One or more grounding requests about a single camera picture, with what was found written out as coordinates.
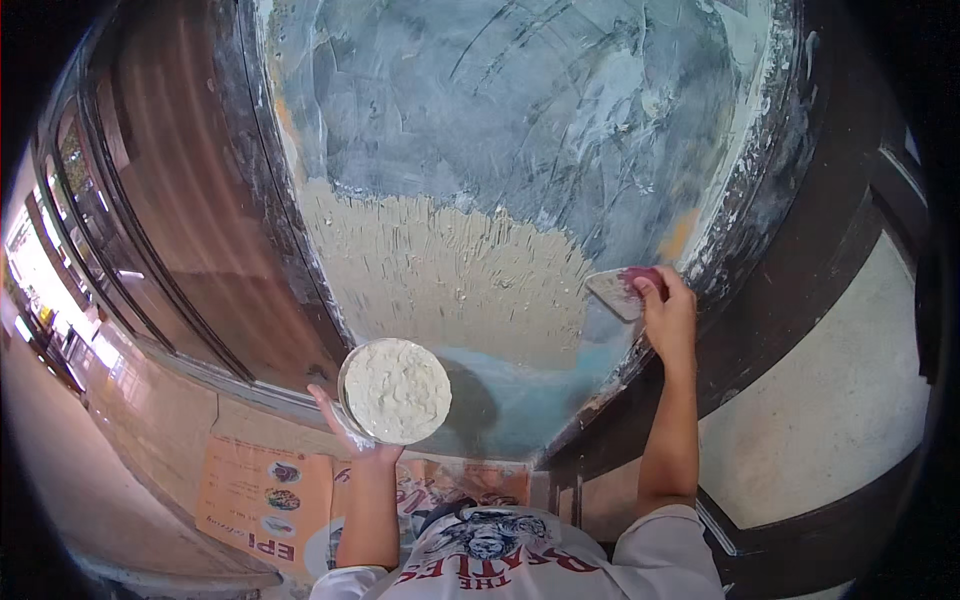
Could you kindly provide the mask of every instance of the person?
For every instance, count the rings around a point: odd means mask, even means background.
[[[329,398],[311,386],[352,458],[337,568],[316,582],[311,600],[723,598],[693,509],[696,297],[672,268],[656,269],[666,301],[649,279],[633,284],[643,298],[645,334],[663,362],[663,391],[639,464],[637,520],[620,536],[611,561],[586,533],[546,512],[480,507],[427,519],[410,558],[397,568],[395,467],[403,448],[357,448],[337,427]]]

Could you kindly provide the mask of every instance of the scraper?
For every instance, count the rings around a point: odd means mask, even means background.
[[[667,293],[666,286],[663,285],[663,277],[651,267],[624,267],[595,273],[587,277],[584,283],[587,289],[602,300],[610,310],[624,321],[630,322],[639,319],[643,312],[643,300],[634,287],[634,279],[637,277],[650,279],[660,291],[660,298],[666,301]]]

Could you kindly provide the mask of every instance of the forearm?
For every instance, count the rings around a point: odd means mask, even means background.
[[[640,460],[637,512],[646,515],[669,503],[692,506],[699,469],[696,367],[665,369],[660,404]]]
[[[358,460],[350,468],[349,504],[337,548],[337,566],[396,567],[396,466]]]

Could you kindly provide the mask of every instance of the beatles t-shirt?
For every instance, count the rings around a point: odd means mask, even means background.
[[[596,541],[536,509],[477,508],[438,519],[403,568],[327,573],[310,600],[420,598],[722,599],[696,512],[675,504],[638,519],[613,561]]]

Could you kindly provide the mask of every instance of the food picture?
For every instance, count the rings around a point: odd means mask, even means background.
[[[297,529],[279,516],[264,516],[260,519],[260,526],[267,533],[278,538],[292,538],[297,534]]]
[[[281,511],[295,511],[300,507],[300,499],[289,490],[268,488],[265,496],[267,504]]]
[[[270,476],[280,483],[297,483],[300,480],[300,470],[290,463],[276,461],[267,470]]]

